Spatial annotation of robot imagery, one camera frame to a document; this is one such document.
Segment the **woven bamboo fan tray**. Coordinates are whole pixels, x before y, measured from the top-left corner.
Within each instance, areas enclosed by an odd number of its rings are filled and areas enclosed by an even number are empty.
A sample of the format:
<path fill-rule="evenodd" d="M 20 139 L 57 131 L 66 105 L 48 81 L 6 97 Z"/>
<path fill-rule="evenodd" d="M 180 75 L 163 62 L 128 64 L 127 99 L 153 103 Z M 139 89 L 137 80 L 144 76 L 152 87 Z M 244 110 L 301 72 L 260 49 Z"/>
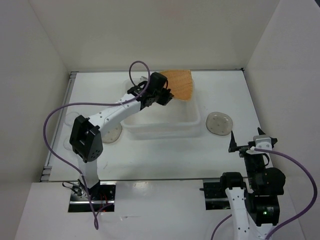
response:
<path fill-rule="evenodd" d="M 171 89 L 173 98 L 188 102 L 193 97 L 194 81 L 190 70 L 173 69 L 160 71 L 160 74 L 168 80 L 168 88 Z"/>

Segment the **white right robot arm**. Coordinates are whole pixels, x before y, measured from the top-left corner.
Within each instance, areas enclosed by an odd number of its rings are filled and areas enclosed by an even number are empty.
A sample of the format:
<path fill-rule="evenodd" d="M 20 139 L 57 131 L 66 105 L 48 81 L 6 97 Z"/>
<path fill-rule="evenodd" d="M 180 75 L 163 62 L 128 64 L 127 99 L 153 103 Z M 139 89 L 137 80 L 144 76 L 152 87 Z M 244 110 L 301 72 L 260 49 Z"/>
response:
<path fill-rule="evenodd" d="M 286 177 L 269 166 L 268 156 L 278 140 L 261 128 L 257 131 L 246 145 L 238 146 L 234 136 L 229 143 L 228 151 L 238 152 L 244 160 L 247 180 L 239 172 L 220 177 L 219 191 L 228 199 L 236 240 L 265 240 L 280 218 L 278 197 L 284 194 Z"/>

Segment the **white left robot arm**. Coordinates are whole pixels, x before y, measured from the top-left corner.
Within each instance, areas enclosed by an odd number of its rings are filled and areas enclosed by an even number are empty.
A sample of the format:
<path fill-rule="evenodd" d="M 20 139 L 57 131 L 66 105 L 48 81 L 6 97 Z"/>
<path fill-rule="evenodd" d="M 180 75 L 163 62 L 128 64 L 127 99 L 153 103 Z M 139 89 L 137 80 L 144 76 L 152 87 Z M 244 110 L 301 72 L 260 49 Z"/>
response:
<path fill-rule="evenodd" d="M 89 117 L 79 115 L 75 118 L 69 143 L 81 171 L 78 182 L 83 196 L 94 200 L 100 193 L 98 158 L 103 152 L 103 136 L 115 129 L 121 121 L 153 103 L 167 105 L 173 96 L 167 77 L 154 72 L 149 81 L 131 87 L 112 106 Z"/>

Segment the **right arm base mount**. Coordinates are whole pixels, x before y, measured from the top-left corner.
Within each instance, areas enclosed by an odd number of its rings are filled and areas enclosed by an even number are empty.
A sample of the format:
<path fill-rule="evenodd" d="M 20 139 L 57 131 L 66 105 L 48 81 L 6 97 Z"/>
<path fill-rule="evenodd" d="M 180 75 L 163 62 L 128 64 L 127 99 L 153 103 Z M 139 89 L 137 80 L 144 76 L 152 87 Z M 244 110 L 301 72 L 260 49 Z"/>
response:
<path fill-rule="evenodd" d="M 203 187 L 199 190 L 204 194 L 205 209 L 229 210 L 230 203 L 218 178 L 204 179 Z"/>

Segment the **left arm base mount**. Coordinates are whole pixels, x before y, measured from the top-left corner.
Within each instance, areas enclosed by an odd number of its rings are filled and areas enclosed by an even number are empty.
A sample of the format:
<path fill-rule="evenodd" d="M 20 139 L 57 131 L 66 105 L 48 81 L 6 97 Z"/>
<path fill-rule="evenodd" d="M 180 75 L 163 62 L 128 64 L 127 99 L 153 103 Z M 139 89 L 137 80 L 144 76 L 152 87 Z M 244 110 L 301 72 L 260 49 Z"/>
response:
<path fill-rule="evenodd" d="M 87 194 L 82 190 L 77 182 L 63 181 L 64 188 L 71 191 L 68 212 L 69 213 L 88 213 L 91 207 Z M 95 212 L 114 212 L 116 196 L 116 182 L 101 181 L 99 189 L 91 196 L 91 203 Z"/>

